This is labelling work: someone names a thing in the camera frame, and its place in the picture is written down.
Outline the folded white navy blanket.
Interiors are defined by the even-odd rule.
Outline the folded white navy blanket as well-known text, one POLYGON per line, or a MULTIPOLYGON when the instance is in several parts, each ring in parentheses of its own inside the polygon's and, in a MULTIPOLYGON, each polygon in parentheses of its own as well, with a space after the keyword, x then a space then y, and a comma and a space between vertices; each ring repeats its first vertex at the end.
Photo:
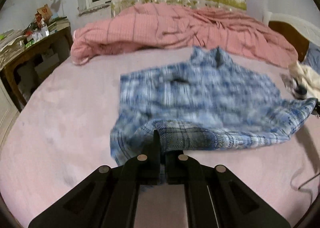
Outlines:
POLYGON ((316 98, 319 100, 319 74, 308 65, 296 61, 289 65, 288 74, 281 74, 286 89, 296 99, 316 98))

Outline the pink checked duvet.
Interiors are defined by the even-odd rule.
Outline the pink checked duvet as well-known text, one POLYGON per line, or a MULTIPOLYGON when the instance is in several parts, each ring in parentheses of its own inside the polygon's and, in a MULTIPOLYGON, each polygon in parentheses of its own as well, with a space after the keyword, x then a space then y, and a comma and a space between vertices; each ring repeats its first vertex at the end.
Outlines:
POLYGON ((188 46, 220 47, 233 55, 283 68, 298 59, 296 49, 284 36, 244 13, 165 3, 136 4, 114 18, 75 30, 71 59, 83 65, 99 55, 188 46))

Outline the white drawer cabinet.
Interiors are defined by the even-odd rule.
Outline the white drawer cabinet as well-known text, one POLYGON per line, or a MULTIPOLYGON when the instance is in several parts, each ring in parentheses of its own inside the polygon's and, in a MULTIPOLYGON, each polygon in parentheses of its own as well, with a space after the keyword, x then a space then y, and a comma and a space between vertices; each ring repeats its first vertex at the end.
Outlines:
POLYGON ((5 89, 3 82, 1 81, 0 89, 0 139, 1 145, 5 143, 5 140, 14 124, 16 118, 19 115, 19 111, 13 101, 11 100, 7 90, 5 89))

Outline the dark wooden side table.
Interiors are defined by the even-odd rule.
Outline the dark wooden side table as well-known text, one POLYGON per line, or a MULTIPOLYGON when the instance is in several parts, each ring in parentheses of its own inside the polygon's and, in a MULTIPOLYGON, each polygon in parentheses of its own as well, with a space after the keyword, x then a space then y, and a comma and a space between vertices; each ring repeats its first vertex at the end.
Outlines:
POLYGON ((56 33, 53 33, 50 36, 45 37, 39 42, 31 45, 31 47, 28 47, 22 53, 12 58, 1 69, 1 80, 4 81, 4 87, 8 88, 7 91, 9 92, 9 97, 12 99, 19 112, 23 110, 23 108, 27 104, 27 101, 18 89, 18 84, 15 81, 15 68, 33 59, 36 55, 47 51, 51 45, 63 39, 65 39, 65 41, 67 42, 68 50, 70 51, 73 44, 72 31, 70 26, 57 31, 56 33))

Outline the clear spray bottle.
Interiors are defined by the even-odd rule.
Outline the clear spray bottle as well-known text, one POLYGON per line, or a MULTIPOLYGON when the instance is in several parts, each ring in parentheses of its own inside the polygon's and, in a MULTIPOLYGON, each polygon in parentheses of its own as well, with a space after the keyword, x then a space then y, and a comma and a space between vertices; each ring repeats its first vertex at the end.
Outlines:
POLYGON ((42 36, 44 38, 48 37, 50 35, 50 32, 48 30, 48 26, 47 24, 45 23, 44 19, 42 18, 41 19, 41 33, 42 33, 42 36))

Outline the pink bed sheet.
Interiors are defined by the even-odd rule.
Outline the pink bed sheet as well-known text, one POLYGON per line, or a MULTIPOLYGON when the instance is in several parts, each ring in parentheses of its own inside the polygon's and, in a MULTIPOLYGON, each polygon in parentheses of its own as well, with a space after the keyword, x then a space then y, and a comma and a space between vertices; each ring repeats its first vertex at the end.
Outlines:
MULTIPOLYGON (((186 61, 192 48, 66 60, 37 88, 1 152, 1 195, 22 227, 101 165, 115 167, 110 130, 118 118, 120 76, 186 61)), ((252 150, 191 151, 201 164, 223 164, 296 225, 319 191, 319 119, 288 142, 252 150)))

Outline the blue plaid flannel shirt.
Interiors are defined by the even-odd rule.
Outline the blue plaid flannel shirt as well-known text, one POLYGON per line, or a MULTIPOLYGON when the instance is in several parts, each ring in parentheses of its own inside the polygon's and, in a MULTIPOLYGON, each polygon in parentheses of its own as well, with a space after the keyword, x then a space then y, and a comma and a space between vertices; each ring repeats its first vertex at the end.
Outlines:
POLYGON ((221 48, 194 47, 188 61, 120 77, 111 156, 123 165, 153 141, 155 132, 165 152, 283 143, 316 105, 316 98, 282 98, 267 75, 240 66, 221 48))

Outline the stack of papers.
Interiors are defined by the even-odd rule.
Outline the stack of papers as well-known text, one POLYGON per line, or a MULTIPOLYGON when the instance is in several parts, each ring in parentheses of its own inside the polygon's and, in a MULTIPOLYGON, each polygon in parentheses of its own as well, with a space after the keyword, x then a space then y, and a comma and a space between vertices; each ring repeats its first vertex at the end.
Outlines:
POLYGON ((1 68, 25 50, 22 30, 9 30, 1 34, 1 68))

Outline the blue floral pillow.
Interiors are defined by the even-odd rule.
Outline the blue floral pillow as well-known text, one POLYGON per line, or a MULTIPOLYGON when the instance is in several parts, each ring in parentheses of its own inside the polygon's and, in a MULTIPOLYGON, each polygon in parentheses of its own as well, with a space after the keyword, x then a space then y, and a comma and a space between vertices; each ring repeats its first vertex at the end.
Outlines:
POLYGON ((304 64, 310 66, 318 74, 320 74, 320 48, 319 46, 310 43, 306 53, 304 64))

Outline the white wooden headboard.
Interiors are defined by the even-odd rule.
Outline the white wooden headboard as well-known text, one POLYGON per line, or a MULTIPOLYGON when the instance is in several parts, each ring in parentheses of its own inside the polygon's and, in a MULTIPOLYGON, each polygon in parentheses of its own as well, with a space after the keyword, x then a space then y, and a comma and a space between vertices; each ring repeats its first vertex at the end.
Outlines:
POLYGON ((319 46, 319 27, 289 14, 265 12, 263 22, 272 30, 283 35, 294 46, 298 61, 302 62, 310 43, 319 46))

